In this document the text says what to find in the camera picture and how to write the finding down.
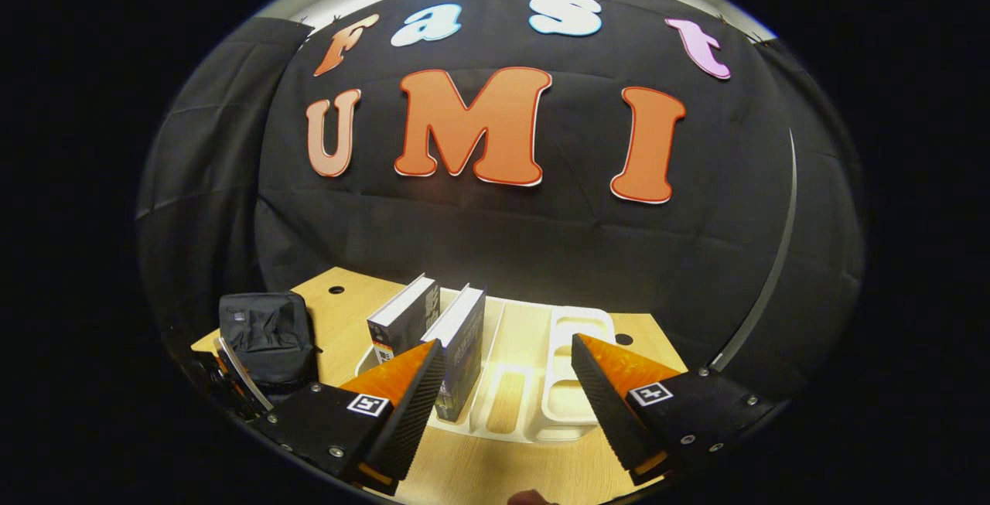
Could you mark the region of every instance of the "wooden table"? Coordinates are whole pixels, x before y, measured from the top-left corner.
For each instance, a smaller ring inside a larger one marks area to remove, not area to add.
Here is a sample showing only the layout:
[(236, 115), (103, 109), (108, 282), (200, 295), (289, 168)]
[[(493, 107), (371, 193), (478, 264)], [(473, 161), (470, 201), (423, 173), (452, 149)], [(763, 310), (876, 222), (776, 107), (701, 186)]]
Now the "wooden table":
[[(335, 286), (343, 287), (343, 292), (329, 293)], [(339, 386), (353, 378), (370, 343), (365, 319), (402, 288), (401, 284), (342, 268), (294, 287), (293, 292), (306, 300), (316, 344), (324, 350), (317, 354), (319, 381)], [(616, 333), (633, 337), (627, 349), (677, 371), (687, 371), (653, 316), (609, 315)], [(192, 347), (212, 353), (212, 340), (219, 335), (217, 329)], [(561, 505), (591, 505), (641, 487), (633, 486), (629, 474), (622, 470), (601, 428), (569, 444), (533, 445), (427, 426), (409, 476), (392, 499), (413, 505), (504, 505), (517, 491), (535, 488)]]

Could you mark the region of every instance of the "book holder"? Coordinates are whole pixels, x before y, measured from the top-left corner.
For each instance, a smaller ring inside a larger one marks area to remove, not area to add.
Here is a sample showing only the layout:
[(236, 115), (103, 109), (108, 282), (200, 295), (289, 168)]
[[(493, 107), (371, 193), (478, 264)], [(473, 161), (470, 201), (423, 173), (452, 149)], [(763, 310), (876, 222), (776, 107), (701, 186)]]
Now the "book holder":
[[(441, 289), (441, 310), (456, 290)], [(481, 374), (457, 421), (432, 411), (427, 425), (471, 437), (520, 444), (563, 444), (598, 425), (570, 367), (574, 333), (615, 339), (607, 312), (485, 297)], [(354, 374), (375, 367), (371, 346)]]

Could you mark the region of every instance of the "letter cutout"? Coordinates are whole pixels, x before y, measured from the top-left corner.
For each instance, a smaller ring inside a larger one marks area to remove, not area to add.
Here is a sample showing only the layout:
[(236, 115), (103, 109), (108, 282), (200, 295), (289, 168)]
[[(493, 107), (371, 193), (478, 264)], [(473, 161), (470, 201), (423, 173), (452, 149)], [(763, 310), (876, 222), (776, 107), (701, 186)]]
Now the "letter cutout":
[(308, 143), (310, 164), (319, 176), (340, 176), (350, 165), (351, 139), (353, 139), (354, 105), (361, 99), (361, 90), (349, 89), (336, 96), (336, 152), (333, 155), (324, 149), (324, 117), (329, 110), (329, 101), (322, 99), (310, 104), (306, 109), (309, 121)]
[(436, 5), (421, 9), (406, 18), (406, 26), (392, 36), (392, 46), (410, 46), (420, 40), (436, 41), (450, 37), (460, 29), (459, 5)]
[(436, 159), (428, 150), (432, 134), (443, 166), (457, 176), (485, 135), (485, 152), (474, 163), (478, 178), (515, 186), (539, 184), (544, 171), (533, 159), (537, 107), (551, 83), (551, 75), (542, 70), (502, 68), (467, 107), (445, 71), (407, 75), (400, 82), (409, 95), (406, 142), (395, 171), (404, 176), (433, 174)]
[(720, 80), (728, 80), (732, 77), (728, 66), (715, 61), (715, 55), (712, 54), (712, 47), (720, 48), (719, 41), (707, 36), (697, 23), (689, 22), (687, 19), (665, 19), (665, 22), (680, 32), (684, 50), (699, 68)]
[(362, 19), (362, 21), (353, 23), (353, 25), (344, 27), (344, 29), (334, 33), (333, 40), (329, 41), (326, 56), (323, 57), (323, 61), (317, 67), (316, 72), (312, 72), (312, 77), (315, 78), (320, 74), (336, 68), (336, 65), (343, 61), (343, 51), (351, 50), (354, 44), (357, 43), (357, 40), (361, 39), (361, 32), (364, 31), (365, 27), (374, 26), (376, 22), (378, 22), (378, 14), (372, 14)]
[(674, 124), (684, 117), (684, 104), (667, 95), (641, 87), (622, 90), (633, 108), (626, 168), (612, 179), (612, 193), (624, 200), (662, 204), (671, 199), (667, 167), (671, 164)]
[(594, 0), (531, 0), (530, 8), (540, 12), (530, 16), (530, 26), (540, 33), (590, 36), (602, 27), (596, 15), (602, 7)]

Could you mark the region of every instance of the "black bag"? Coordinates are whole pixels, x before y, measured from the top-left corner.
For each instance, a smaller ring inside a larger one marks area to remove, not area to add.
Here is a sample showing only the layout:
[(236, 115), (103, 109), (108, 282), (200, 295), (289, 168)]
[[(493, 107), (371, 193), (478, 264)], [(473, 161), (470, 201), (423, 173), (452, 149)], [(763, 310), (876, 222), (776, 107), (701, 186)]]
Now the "black bag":
[(318, 381), (312, 319), (294, 292), (220, 297), (220, 336), (273, 403)]

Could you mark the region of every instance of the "orange letter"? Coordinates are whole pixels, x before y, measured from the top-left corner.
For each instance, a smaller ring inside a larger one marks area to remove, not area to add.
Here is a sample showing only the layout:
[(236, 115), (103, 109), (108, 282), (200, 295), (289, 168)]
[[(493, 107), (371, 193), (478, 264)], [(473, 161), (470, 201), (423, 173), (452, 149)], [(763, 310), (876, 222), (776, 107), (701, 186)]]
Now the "orange letter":
[(395, 160), (395, 171), (405, 176), (435, 172), (436, 159), (427, 146), (432, 132), (443, 166), (457, 176), (485, 135), (485, 152), (474, 163), (478, 178), (516, 186), (539, 184), (544, 171), (533, 160), (537, 106), (551, 83), (551, 75), (542, 70), (502, 68), (467, 107), (445, 71), (407, 75), (400, 84), (409, 95), (406, 146)]
[(326, 99), (310, 104), (306, 109), (309, 121), (309, 153), (312, 170), (319, 176), (340, 176), (350, 165), (350, 139), (354, 124), (354, 105), (360, 101), (361, 92), (349, 89), (336, 96), (333, 106), (336, 107), (336, 152), (326, 153), (323, 145), (323, 118), (329, 109)]
[(312, 77), (317, 77), (320, 74), (328, 70), (336, 68), (337, 64), (343, 61), (343, 51), (351, 50), (354, 44), (357, 43), (358, 39), (361, 39), (361, 32), (364, 31), (365, 27), (371, 27), (378, 22), (378, 14), (369, 15), (367, 18), (362, 19), (358, 23), (354, 23), (353, 26), (344, 27), (339, 32), (333, 34), (333, 40), (329, 43), (329, 49), (326, 50), (326, 56), (323, 57), (322, 63), (316, 72), (312, 72)]
[(671, 198), (667, 166), (671, 164), (674, 123), (684, 117), (684, 105), (667, 95), (640, 87), (622, 90), (633, 108), (626, 168), (612, 179), (612, 193), (625, 200), (662, 204)]

